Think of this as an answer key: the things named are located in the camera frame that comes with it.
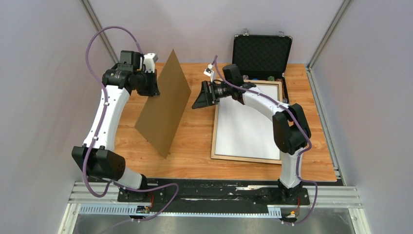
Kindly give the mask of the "brown backing board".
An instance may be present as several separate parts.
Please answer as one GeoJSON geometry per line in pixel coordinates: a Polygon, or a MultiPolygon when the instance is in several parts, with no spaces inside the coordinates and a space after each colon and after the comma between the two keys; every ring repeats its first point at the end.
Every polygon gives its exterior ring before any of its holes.
{"type": "Polygon", "coordinates": [[[157,77],[157,84],[160,96],[147,99],[134,128],[166,158],[191,94],[174,50],[157,77]]]}

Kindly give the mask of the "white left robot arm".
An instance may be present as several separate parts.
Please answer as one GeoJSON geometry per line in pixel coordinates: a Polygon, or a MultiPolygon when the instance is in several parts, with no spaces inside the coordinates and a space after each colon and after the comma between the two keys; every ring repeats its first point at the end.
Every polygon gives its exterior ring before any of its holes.
{"type": "Polygon", "coordinates": [[[126,166],[115,153],[115,136],[123,109],[133,91],[145,97],[160,95],[157,86],[156,53],[142,54],[123,50],[120,62],[98,79],[100,103],[91,129],[81,146],[72,149],[72,157],[85,178],[93,177],[131,190],[131,196],[144,201],[149,196],[146,177],[126,166]]]}

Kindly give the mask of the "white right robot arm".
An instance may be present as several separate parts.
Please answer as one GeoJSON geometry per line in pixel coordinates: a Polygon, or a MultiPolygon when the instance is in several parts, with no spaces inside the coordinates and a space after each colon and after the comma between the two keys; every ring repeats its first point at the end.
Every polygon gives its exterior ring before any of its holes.
{"type": "Polygon", "coordinates": [[[237,65],[223,67],[221,74],[215,63],[204,70],[210,80],[202,81],[201,91],[192,105],[200,109],[217,105],[231,97],[268,118],[272,123],[274,142],[281,151],[282,173],[278,180],[278,197],[283,203],[291,203],[302,189],[302,154],[311,149],[311,131],[303,108],[299,104],[286,104],[274,100],[256,84],[245,82],[237,65]]]}

